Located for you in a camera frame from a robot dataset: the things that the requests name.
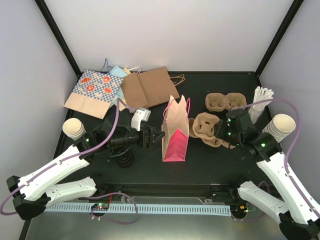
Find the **pink cakes paper bag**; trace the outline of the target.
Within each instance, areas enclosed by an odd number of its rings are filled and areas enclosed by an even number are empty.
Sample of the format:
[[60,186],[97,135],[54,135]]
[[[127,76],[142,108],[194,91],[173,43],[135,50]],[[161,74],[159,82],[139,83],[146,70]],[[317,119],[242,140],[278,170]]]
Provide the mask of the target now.
[[161,130],[164,132],[162,143],[162,161],[184,162],[189,143],[189,111],[190,99],[183,95],[177,101],[170,96],[163,111]]

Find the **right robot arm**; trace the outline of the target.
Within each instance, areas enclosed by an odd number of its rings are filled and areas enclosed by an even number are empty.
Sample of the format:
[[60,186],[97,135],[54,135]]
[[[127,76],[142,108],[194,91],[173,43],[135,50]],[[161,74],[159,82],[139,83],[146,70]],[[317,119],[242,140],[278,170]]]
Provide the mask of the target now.
[[249,113],[241,108],[226,114],[213,126],[215,137],[240,147],[243,153],[271,180],[281,198],[256,186],[252,181],[238,181],[227,189],[228,198],[254,204],[279,226],[288,240],[318,239],[320,234],[320,205],[309,194],[288,163],[285,154],[269,133],[259,133]]

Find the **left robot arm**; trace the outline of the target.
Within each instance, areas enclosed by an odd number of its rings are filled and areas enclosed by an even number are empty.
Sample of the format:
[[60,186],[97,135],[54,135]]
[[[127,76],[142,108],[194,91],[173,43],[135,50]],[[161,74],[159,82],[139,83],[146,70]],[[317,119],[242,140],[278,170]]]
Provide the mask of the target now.
[[93,131],[84,133],[61,155],[40,169],[23,177],[11,176],[6,180],[9,199],[14,206],[13,215],[22,220],[31,220],[47,208],[78,198],[103,199],[108,188],[99,175],[87,176],[81,180],[61,183],[72,173],[89,166],[94,156],[106,152],[121,168],[132,165],[135,157],[132,145],[151,148],[165,133],[153,126],[140,124],[132,127],[127,117],[115,118],[111,123],[105,119]]

